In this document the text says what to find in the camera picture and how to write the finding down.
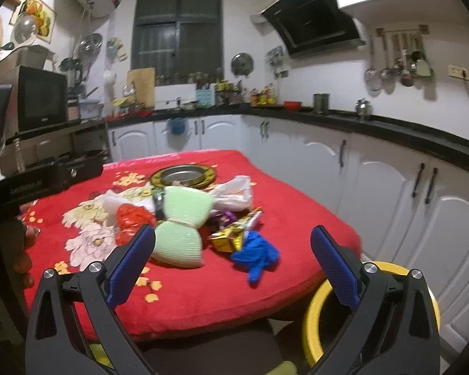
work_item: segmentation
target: blue glove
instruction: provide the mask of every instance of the blue glove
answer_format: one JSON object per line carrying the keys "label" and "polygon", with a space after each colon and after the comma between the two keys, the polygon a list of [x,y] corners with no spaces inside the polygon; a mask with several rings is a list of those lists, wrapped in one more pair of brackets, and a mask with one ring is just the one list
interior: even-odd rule
{"label": "blue glove", "polygon": [[243,249],[233,252],[231,260],[249,270],[249,283],[259,282],[263,269],[278,262],[280,253],[256,231],[249,232]]}

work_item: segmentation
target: range hood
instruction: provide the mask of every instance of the range hood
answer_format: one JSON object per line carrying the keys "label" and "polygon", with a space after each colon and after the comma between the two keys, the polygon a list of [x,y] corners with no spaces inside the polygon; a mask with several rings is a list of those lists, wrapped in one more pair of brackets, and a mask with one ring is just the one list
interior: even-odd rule
{"label": "range hood", "polygon": [[261,14],[291,57],[365,45],[355,21],[339,10],[336,0],[276,0]]}

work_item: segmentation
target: red tablecloth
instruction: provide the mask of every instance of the red tablecloth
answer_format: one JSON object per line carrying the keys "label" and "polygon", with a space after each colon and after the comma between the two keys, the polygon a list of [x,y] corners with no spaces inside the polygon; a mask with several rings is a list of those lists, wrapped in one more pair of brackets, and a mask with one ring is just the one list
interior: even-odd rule
{"label": "red tablecloth", "polygon": [[[211,249],[204,250],[204,266],[198,269],[148,263],[149,272],[141,276],[154,282],[155,289],[135,286],[127,303],[116,309],[134,339],[185,336],[246,323],[275,313],[311,292],[324,279],[310,250],[310,233],[318,224],[323,224],[340,245],[360,254],[361,241],[351,227],[305,194],[254,167],[241,153],[198,151],[109,164],[100,177],[39,200],[26,214],[29,224],[42,229],[36,245],[29,251],[36,284],[45,269],[61,261],[69,264],[70,252],[65,250],[65,243],[77,237],[80,229],[66,228],[61,223],[64,213],[110,188],[121,190],[144,185],[142,182],[115,185],[131,173],[147,179],[158,169],[192,162],[214,166],[218,173],[216,183],[229,181],[235,175],[251,177],[255,183],[254,206],[264,210],[259,232],[280,251],[280,262],[263,272],[256,288],[249,286],[246,272]],[[78,268],[68,266],[68,271],[77,272]],[[35,292],[36,285],[26,290],[30,307]],[[83,306],[78,306],[78,314],[88,337],[95,338]]]}

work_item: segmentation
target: red bowl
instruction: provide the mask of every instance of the red bowl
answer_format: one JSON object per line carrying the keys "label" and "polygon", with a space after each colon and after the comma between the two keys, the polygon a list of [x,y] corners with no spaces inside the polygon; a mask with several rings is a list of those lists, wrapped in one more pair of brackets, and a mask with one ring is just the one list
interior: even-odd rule
{"label": "red bowl", "polygon": [[302,108],[301,101],[285,101],[283,105],[287,111],[299,111]]}

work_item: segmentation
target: framed picture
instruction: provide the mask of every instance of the framed picture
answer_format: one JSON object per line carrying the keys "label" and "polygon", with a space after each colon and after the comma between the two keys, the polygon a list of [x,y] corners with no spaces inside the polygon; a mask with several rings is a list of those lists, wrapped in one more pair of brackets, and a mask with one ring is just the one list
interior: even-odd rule
{"label": "framed picture", "polygon": [[28,12],[34,15],[38,21],[38,38],[50,43],[54,31],[55,12],[42,0],[20,0],[15,8],[9,25],[14,25],[19,15]]}

